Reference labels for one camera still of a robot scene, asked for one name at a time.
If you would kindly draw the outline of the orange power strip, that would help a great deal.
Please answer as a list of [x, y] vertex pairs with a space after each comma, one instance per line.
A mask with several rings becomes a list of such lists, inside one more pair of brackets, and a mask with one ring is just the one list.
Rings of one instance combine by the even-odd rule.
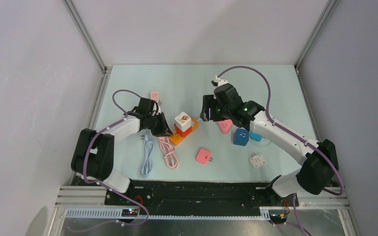
[[175, 131], [169, 137], [169, 140], [173, 145], [177, 146], [178, 144], [180, 144], [188, 135], [190, 135], [193, 131], [195, 131], [198, 128], [197, 120], [192, 118], [191, 122], [192, 122], [191, 128], [187, 129], [186, 131], [182, 131], [176, 125], [174, 125]]

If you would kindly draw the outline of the red cube socket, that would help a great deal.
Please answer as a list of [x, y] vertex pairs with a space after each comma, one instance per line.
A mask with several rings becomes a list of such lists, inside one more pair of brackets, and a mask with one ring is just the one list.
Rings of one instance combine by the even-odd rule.
[[175, 131], [177, 132], [177, 134], [182, 137], [182, 138], [185, 138], [187, 135], [189, 135], [191, 132], [192, 132], [192, 126], [190, 126], [189, 128], [187, 128], [185, 131], [181, 130], [177, 124], [174, 124], [174, 127], [175, 127]]

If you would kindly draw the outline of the white cube socket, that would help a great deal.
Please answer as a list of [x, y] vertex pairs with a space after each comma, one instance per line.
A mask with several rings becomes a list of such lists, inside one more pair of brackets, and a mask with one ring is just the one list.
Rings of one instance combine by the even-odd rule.
[[191, 117], [185, 112], [179, 113], [174, 120], [175, 124], [183, 131], [192, 126]]

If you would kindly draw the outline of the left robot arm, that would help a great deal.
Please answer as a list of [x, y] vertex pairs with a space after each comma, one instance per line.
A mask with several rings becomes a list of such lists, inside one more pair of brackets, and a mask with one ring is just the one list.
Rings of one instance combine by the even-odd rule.
[[121, 119], [100, 131], [85, 128], [80, 134], [71, 161], [71, 169], [88, 182], [99, 183], [117, 191], [117, 199], [124, 205], [135, 200], [131, 180], [114, 167], [115, 143], [149, 130], [153, 136], [167, 137], [172, 132], [158, 102], [141, 98], [137, 106], [125, 112]]

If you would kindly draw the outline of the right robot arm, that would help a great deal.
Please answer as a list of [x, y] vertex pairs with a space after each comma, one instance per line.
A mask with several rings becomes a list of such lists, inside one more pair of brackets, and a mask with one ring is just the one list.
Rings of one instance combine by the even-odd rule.
[[263, 106], [254, 101], [244, 102], [227, 80], [216, 77], [211, 83], [214, 93], [203, 96], [200, 117], [204, 121], [229, 119], [239, 128], [264, 136], [301, 166], [271, 181], [266, 188], [270, 204], [279, 205], [286, 196], [300, 191], [318, 195], [333, 177], [339, 176], [335, 145], [331, 141], [309, 139], [290, 129]]

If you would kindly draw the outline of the pink triangular power strip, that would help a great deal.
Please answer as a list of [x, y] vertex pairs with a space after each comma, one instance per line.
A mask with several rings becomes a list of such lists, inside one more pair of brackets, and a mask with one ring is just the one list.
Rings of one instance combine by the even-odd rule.
[[232, 128], [232, 125], [233, 122], [230, 119], [218, 121], [218, 126], [223, 134], [228, 134]]

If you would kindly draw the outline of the dark blue cube socket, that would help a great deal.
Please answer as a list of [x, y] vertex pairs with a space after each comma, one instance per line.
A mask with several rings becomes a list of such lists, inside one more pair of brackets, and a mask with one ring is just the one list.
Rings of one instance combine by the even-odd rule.
[[233, 144], [245, 147], [249, 142], [249, 135], [249, 131], [242, 128], [237, 128], [233, 135]]

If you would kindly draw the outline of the pink flat adapter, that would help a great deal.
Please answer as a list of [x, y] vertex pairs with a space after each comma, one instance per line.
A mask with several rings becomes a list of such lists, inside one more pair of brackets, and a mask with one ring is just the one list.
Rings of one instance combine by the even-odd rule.
[[213, 161], [212, 152], [205, 149], [205, 148], [201, 148], [198, 151], [195, 159], [198, 163], [203, 164], [203, 165], [207, 165], [209, 162]]

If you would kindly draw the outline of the light blue flat adapter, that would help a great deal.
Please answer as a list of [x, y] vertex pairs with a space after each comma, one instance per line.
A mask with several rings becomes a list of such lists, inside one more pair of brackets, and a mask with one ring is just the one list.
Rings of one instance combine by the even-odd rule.
[[258, 133], [250, 132], [250, 139], [256, 142], [261, 142], [263, 137]]

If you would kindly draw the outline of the white flat adapter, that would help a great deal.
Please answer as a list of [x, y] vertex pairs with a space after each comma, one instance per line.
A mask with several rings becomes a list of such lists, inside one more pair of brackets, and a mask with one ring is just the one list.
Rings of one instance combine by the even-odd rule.
[[261, 153], [251, 153], [249, 163], [252, 168], [258, 169], [266, 165], [266, 160]]

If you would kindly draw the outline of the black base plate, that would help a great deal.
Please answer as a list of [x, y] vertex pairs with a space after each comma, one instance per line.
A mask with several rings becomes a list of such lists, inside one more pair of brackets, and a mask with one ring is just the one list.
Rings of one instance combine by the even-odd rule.
[[154, 216], [260, 216], [260, 207], [298, 206], [271, 194], [266, 182], [133, 180], [125, 195]]

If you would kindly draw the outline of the aluminium frame rail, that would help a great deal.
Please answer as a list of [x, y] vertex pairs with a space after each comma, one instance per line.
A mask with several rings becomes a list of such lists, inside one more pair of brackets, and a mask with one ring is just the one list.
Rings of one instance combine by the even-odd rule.
[[56, 199], [56, 206], [67, 210], [68, 217], [101, 219], [206, 219], [206, 220], [269, 220], [282, 212], [283, 204], [265, 206], [256, 204], [252, 194], [242, 190], [239, 196], [227, 199], [184, 200], [167, 199], [159, 201], [149, 189], [137, 188], [140, 194], [135, 201], [148, 210], [139, 209], [136, 204], [99, 186], [63, 186]]

